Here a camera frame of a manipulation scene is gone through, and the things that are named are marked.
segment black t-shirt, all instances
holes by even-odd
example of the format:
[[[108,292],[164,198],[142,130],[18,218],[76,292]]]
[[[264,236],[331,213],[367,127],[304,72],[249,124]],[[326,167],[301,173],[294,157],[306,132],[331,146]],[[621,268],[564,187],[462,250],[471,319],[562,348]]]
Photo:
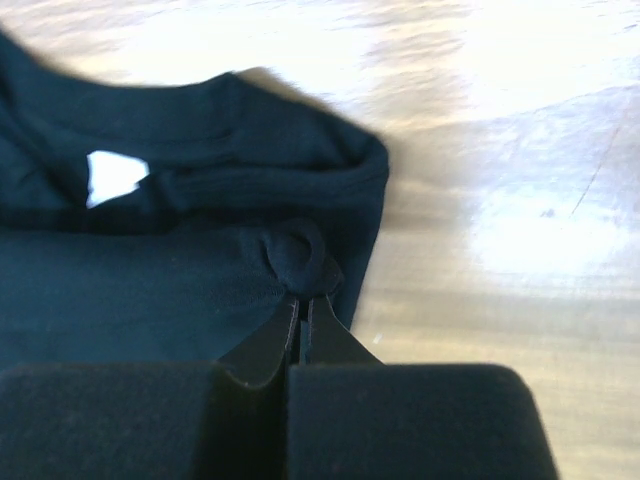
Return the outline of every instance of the black t-shirt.
[[[130,191],[92,198],[96,152]],[[375,136],[234,74],[100,85],[0,33],[0,368],[218,358],[288,293],[349,326],[387,177]]]

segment white tag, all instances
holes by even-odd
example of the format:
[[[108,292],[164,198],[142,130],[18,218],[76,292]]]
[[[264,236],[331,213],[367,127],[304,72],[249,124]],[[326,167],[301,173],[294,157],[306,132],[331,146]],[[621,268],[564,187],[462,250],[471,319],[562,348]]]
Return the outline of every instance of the white tag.
[[[87,160],[88,208],[137,190],[138,182],[149,175],[149,165],[145,161],[119,153],[98,150],[90,153]]]

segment wooden table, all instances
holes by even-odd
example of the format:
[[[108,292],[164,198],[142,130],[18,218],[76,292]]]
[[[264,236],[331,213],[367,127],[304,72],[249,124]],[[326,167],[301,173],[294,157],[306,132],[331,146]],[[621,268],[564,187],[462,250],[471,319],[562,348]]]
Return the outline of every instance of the wooden table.
[[[515,368],[564,478],[638,478],[637,1],[0,0],[0,22],[99,81],[252,69],[380,132],[358,337]]]

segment wooden surface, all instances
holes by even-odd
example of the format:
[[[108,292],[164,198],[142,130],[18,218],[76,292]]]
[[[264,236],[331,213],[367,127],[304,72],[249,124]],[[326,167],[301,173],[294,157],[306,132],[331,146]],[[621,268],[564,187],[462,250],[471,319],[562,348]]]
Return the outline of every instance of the wooden surface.
[[[0,22],[104,82],[265,67],[380,132],[359,338],[514,367],[563,478],[639,478],[637,1],[0,0]]]

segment folded shirt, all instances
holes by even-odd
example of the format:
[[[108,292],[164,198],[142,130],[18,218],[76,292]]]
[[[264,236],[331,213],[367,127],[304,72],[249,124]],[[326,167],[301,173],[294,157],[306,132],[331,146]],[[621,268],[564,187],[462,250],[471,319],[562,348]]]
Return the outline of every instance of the folded shirt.
[[[217,358],[286,293],[349,326],[387,177],[374,135],[234,74],[100,85],[0,33],[0,367]]]

